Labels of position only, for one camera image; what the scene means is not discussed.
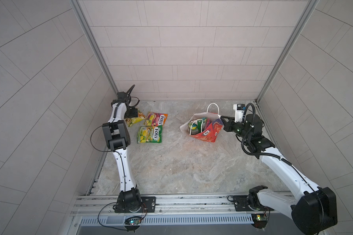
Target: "black cable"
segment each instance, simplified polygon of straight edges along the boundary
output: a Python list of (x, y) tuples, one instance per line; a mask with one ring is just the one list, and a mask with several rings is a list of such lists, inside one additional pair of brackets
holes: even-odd
[(99, 150), (98, 148), (96, 148), (95, 146), (94, 146), (94, 144), (93, 144), (93, 142), (91, 141), (91, 138), (93, 137), (93, 133), (98, 129), (98, 128), (100, 128), (100, 127), (102, 127), (103, 125), (101, 125), (101, 126), (99, 126), (99, 127), (97, 127), (92, 133), (91, 133), (91, 135), (90, 135), (90, 144), (91, 144), (91, 146), (95, 149), (95, 150), (97, 150), (97, 151), (99, 151), (99, 152), (113, 152), (112, 150), (110, 150), (110, 151), (102, 151), (102, 150)]
[[(111, 202), (111, 203), (107, 204), (106, 206), (108, 206), (108, 205), (110, 205), (110, 204), (113, 204), (113, 203), (118, 204), (117, 202)], [(98, 217), (97, 217), (98, 223), (99, 223), (100, 225), (102, 225), (103, 227), (106, 227), (106, 228), (113, 228), (113, 229), (117, 229), (117, 230), (121, 230), (121, 231), (127, 231), (127, 229), (118, 229), (118, 228), (115, 228), (115, 227), (110, 227), (110, 226), (106, 226), (106, 225), (101, 224), (101, 222), (99, 221), (99, 214), (101, 214), (102, 210), (103, 210), (106, 206), (104, 206), (104, 207), (99, 211), (99, 213), (98, 213)]]

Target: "gray wall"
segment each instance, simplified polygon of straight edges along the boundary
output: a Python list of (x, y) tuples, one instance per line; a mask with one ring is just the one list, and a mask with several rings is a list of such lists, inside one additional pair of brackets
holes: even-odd
[(0, 1), (0, 234), (57, 233), (113, 98), (68, 0)]
[(307, 1), (80, 0), (115, 84), (141, 100), (253, 100)]
[(353, 0), (321, 0), (260, 107), (281, 152), (337, 195), (353, 234)]

